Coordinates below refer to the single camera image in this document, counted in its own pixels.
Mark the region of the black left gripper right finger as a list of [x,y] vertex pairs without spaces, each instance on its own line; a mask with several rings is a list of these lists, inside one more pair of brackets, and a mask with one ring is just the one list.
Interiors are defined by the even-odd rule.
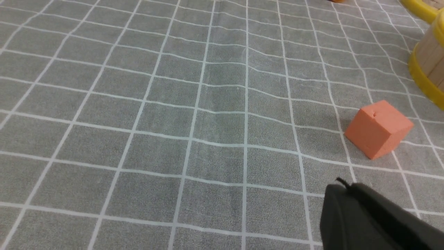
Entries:
[[350,186],[351,195],[402,250],[442,250],[443,232],[404,210],[362,183]]

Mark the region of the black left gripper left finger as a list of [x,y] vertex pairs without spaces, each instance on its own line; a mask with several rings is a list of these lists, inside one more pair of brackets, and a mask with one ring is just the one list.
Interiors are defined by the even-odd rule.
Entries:
[[340,177],[339,184],[325,188],[320,219],[324,250],[398,250],[393,241],[368,211],[351,195],[349,183]]

